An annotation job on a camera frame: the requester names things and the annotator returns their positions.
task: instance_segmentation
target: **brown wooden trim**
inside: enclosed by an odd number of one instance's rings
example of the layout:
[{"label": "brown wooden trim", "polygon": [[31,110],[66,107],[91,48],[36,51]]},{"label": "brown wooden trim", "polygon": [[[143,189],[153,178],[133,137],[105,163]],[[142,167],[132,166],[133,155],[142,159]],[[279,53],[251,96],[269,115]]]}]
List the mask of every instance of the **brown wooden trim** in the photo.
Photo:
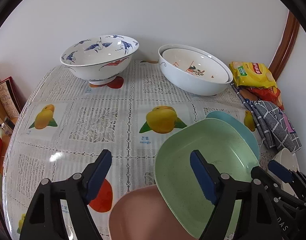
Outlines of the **brown wooden trim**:
[{"label": "brown wooden trim", "polygon": [[287,63],[290,57],[295,40],[298,36],[299,27],[300,23],[289,11],[281,43],[270,64],[270,71],[275,80],[279,78],[280,74],[282,73],[282,70],[285,67],[285,64]]}]

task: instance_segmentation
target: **bowl with blue crane pattern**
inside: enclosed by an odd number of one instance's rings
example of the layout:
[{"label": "bowl with blue crane pattern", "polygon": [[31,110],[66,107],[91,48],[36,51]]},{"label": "bowl with blue crane pattern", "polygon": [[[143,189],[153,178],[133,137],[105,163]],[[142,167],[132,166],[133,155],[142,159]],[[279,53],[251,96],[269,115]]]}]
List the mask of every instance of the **bowl with blue crane pattern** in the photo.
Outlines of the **bowl with blue crane pattern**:
[{"label": "bowl with blue crane pattern", "polygon": [[124,35],[102,35],[75,43],[60,58],[78,78],[93,85],[113,81],[130,63],[138,42]]}]

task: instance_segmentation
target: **wall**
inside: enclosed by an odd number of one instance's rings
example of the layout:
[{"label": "wall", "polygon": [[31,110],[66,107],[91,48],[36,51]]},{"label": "wall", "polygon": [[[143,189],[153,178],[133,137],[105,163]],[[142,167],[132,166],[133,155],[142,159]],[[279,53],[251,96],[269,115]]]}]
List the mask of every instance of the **wall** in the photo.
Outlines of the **wall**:
[{"label": "wall", "polygon": [[302,149],[296,155],[300,170],[306,174],[306,33],[302,28],[277,84],[285,113],[302,143]]},{"label": "wall", "polygon": [[103,34],[137,39],[136,59],[180,43],[269,65],[286,18],[279,0],[24,0],[0,28],[0,79],[12,75],[27,99],[67,47]]}]

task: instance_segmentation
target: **plaid fabric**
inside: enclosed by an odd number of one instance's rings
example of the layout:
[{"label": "plaid fabric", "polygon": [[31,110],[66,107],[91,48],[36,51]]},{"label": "plaid fabric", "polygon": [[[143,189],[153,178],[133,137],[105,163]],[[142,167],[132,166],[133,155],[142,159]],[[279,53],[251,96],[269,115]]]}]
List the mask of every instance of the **plaid fabric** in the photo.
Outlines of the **plaid fabric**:
[{"label": "plaid fabric", "polygon": [[301,149],[299,137],[295,132],[287,116],[273,103],[268,101],[250,101],[239,92],[233,83],[231,84],[243,105],[252,113],[253,120],[268,149],[277,151],[287,148],[290,152]]}]

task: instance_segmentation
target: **green label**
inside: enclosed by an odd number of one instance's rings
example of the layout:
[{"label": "green label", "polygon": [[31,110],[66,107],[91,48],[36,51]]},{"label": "green label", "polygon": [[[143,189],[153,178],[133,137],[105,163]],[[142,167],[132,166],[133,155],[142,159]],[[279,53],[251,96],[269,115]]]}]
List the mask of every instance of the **green label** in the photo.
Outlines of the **green label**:
[{"label": "green label", "polygon": [[240,71],[241,76],[247,76],[247,73],[245,72],[245,69],[243,66],[237,68],[238,71]]}]

